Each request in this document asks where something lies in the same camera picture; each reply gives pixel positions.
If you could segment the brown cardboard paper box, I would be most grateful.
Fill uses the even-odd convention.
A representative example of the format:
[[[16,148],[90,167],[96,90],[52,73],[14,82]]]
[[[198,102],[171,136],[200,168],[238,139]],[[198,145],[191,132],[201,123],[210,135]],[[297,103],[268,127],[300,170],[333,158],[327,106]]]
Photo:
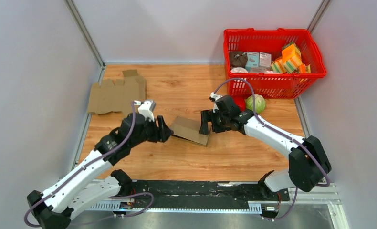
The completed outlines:
[[[200,131],[201,122],[184,118],[176,117],[170,126],[173,131],[173,136],[200,146],[207,146],[209,134],[203,135]]]

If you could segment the cardboard sheet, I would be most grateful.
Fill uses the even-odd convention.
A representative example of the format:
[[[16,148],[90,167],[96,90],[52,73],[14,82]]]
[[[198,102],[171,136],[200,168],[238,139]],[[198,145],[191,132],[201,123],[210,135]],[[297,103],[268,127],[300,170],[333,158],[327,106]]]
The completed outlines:
[[[137,69],[122,71],[122,79],[103,79],[92,85],[87,113],[103,115],[111,112],[132,112],[132,101],[147,99],[147,84]]]

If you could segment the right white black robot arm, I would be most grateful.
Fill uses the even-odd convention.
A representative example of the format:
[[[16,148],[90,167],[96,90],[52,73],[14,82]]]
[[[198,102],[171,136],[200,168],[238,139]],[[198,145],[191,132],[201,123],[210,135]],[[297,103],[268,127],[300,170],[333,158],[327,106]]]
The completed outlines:
[[[288,159],[287,169],[268,172],[259,180],[258,193],[263,199],[272,199],[278,191],[287,188],[309,192],[315,186],[322,186],[321,180],[328,178],[332,167],[317,137],[286,132],[253,110],[241,110],[229,95],[212,94],[209,99],[214,107],[201,111],[200,134],[237,131],[264,142]]]

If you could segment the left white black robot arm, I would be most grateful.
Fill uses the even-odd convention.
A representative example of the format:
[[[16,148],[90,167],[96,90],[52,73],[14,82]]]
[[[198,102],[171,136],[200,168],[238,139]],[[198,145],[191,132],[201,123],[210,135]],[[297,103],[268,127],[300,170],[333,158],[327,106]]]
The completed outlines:
[[[66,229],[86,209],[106,198],[136,198],[149,192],[132,192],[132,179],[121,169],[102,182],[89,185],[98,175],[127,157],[131,149],[144,142],[164,143],[173,135],[163,116],[156,120],[131,113],[121,125],[105,135],[83,162],[50,188],[32,191],[27,196],[29,209],[24,223],[32,228]]]

